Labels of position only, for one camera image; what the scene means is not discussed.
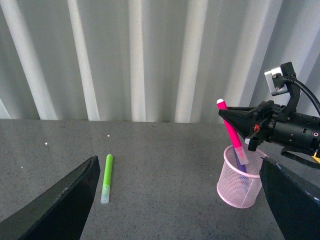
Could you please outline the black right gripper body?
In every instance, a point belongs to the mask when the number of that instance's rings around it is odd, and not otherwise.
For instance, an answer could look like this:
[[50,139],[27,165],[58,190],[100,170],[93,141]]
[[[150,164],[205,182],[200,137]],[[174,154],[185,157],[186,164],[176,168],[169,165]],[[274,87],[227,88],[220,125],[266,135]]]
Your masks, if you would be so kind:
[[303,153],[309,156],[320,155],[320,118],[291,111],[284,120],[280,113],[284,105],[272,100],[263,101],[252,113],[252,126],[249,128],[245,144],[250,151],[263,142],[274,143],[287,151]]

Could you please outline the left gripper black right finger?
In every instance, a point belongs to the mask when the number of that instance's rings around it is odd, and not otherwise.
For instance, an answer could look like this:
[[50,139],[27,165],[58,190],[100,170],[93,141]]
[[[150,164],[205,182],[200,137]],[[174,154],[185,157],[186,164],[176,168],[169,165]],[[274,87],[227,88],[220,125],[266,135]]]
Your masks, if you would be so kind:
[[259,171],[271,212],[286,240],[320,238],[320,188],[264,157]]

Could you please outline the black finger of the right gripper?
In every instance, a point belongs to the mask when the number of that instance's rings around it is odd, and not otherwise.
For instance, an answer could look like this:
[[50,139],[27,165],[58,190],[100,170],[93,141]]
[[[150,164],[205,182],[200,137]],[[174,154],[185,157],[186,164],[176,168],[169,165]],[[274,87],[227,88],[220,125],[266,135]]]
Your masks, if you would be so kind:
[[218,115],[226,120],[243,139],[257,140],[254,130],[256,109],[220,109]]
[[232,111],[252,111],[255,110],[257,107],[234,107],[234,106],[228,106],[227,109],[228,110],[232,110]]

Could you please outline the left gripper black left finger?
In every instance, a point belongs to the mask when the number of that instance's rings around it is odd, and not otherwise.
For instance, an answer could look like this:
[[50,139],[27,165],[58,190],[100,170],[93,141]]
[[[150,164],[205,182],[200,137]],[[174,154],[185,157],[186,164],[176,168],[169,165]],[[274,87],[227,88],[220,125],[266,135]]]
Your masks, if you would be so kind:
[[2,240],[80,239],[100,177],[92,156],[28,205],[0,223]]

